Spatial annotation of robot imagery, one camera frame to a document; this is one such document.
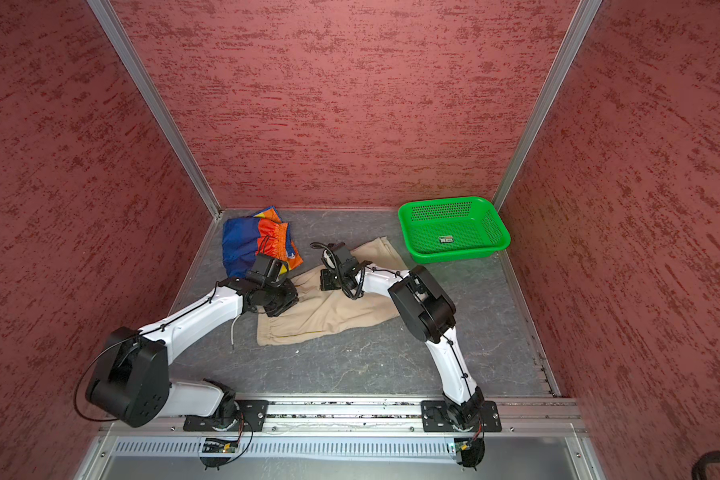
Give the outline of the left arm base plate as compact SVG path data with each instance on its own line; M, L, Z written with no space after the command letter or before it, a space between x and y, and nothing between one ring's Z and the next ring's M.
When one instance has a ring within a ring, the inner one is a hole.
M232 435L240 431L260 432L263 429L269 404L269 401L263 399L229 401L220 406L210 417L187 416L183 430L220 435Z

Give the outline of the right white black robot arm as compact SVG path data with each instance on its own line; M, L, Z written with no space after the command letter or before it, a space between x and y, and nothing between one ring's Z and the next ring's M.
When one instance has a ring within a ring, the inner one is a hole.
M484 395L470 374L456 332L456 306L423 266L393 270L358 260L342 242L310 244L321 252L321 289L351 300L367 295L391 299L408 331L423 342L442 384L446 418L458 431L482 430Z

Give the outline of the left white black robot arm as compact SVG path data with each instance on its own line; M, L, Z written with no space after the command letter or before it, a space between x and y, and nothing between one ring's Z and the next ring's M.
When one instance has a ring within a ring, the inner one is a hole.
M113 331L91 363L86 401L138 428L156 418L188 417L215 431L243 426L235 392L219 381L182 381L170 365L220 325L246 312L278 316L298 302L288 278L271 283L231 277L216 283L200 300L139 329Z

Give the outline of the rainbow striped shorts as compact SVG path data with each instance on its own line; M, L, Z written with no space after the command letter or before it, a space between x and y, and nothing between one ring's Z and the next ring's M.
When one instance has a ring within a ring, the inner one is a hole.
M288 222L275 207L252 216L226 220L222 231L222 262L228 277L244 277L258 254L286 263L282 272L303 264Z

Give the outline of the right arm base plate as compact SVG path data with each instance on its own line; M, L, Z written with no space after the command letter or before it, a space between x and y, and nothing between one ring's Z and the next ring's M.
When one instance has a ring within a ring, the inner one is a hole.
M476 433L478 425L486 433L502 431L498 408L493 401L484 401L480 408L461 408L444 400L425 400L420 403L422 425L427 433Z

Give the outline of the beige shorts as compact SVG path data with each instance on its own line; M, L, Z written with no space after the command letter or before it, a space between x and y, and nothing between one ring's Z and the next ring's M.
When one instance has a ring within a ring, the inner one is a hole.
M293 279L298 293L294 306L277 317L258 316L260 346L297 344L349 329L372 327L398 316L393 301L379 294L352 300L339 290L322 291L320 271L315 267Z

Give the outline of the green plastic basket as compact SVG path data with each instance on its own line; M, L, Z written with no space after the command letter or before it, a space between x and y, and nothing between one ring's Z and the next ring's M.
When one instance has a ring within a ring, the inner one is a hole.
M419 264L486 258L511 243L498 211L482 197L409 202L399 207L398 219L406 248ZM455 241L441 244L441 236Z

